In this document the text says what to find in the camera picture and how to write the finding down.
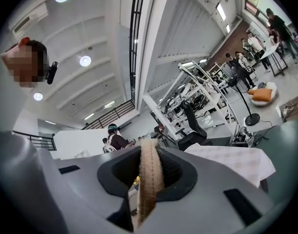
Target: brown wall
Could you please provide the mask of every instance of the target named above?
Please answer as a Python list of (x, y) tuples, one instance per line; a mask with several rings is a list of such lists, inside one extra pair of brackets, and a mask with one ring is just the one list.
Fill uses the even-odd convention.
[(225, 44), (218, 50), (218, 52), (209, 60), (205, 70), (211, 69), (214, 63), (217, 61), (220, 64), (227, 62), (226, 53), (229, 52), (232, 56), (235, 56), (235, 51), (244, 52), (241, 44), (241, 38), (247, 39), (246, 30), (249, 24), (242, 21), (240, 25), (235, 29)]

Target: black seat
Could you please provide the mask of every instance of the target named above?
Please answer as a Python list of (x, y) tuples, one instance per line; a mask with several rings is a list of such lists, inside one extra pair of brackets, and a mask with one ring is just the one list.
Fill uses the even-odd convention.
[(212, 145), (211, 141), (206, 141), (207, 133), (199, 126), (196, 116), (191, 108), (191, 106), (184, 100), (180, 107), (184, 110), (190, 128), (194, 131), (188, 135), (183, 131), (184, 128), (176, 132), (176, 134), (183, 134), (184, 137), (178, 141), (178, 149), (185, 151), (189, 146), (198, 143), (199, 145)]

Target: sofa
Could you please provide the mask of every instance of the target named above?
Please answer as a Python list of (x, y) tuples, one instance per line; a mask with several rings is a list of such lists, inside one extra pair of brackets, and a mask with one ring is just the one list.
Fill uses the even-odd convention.
[(270, 103), (272, 103), (278, 96), (279, 92), (278, 92), (278, 88), (276, 86), (276, 84), (274, 82), (267, 82), (267, 86), (266, 88), (269, 88), (272, 90), (271, 92), (271, 99), (270, 101), (268, 102), (265, 102), (265, 101), (256, 101), (256, 100), (252, 100), (253, 96), (252, 95), (249, 95), (249, 99), (251, 100), (251, 103), (254, 105), (254, 106), (257, 106), (257, 107), (265, 107), (267, 105), (269, 105)]

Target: staircase railing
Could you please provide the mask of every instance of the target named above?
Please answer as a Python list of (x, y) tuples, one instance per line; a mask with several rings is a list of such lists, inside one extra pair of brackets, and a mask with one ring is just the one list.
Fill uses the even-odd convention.
[(131, 100), (135, 102), (135, 86), (136, 86), (136, 60), (137, 60), (137, 43), (139, 22), (141, 17), (143, 0), (133, 0), (130, 17), (129, 31), (129, 73), (130, 73), (130, 90)]
[(110, 112), (102, 115), (100, 118), (94, 120), (90, 124), (86, 125), (82, 130), (105, 128), (114, 120), (121, 118), (126, 113), (132, 111), (135, 108), (135, 104), (132, 100), (129, 100), (120, 106), (112, 109)]
[(37, 135), (29, 135), (25, 133), (21, 133), (18, 131), (12, 131), (15, 135), (23, 136), (27, 139), (29, 139), (35, 147), (42, 147), (49, 151), (56, 151), (56, 145), (53, 140), (53, 138), (50, 137), (43, 137), (43, 136), (37, 136)]

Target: orange cushion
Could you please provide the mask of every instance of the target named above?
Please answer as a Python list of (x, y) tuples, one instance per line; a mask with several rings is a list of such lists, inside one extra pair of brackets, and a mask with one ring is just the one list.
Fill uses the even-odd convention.
[(253, 95), (255, 93), (256, 89), (250, 89), (247, 93), (249, 95)]
[(272, 89), (269, 89), (269, 88), (256, 89), (252, 99), (256, 101), (270, 102), (271, 92), (272, 92)]

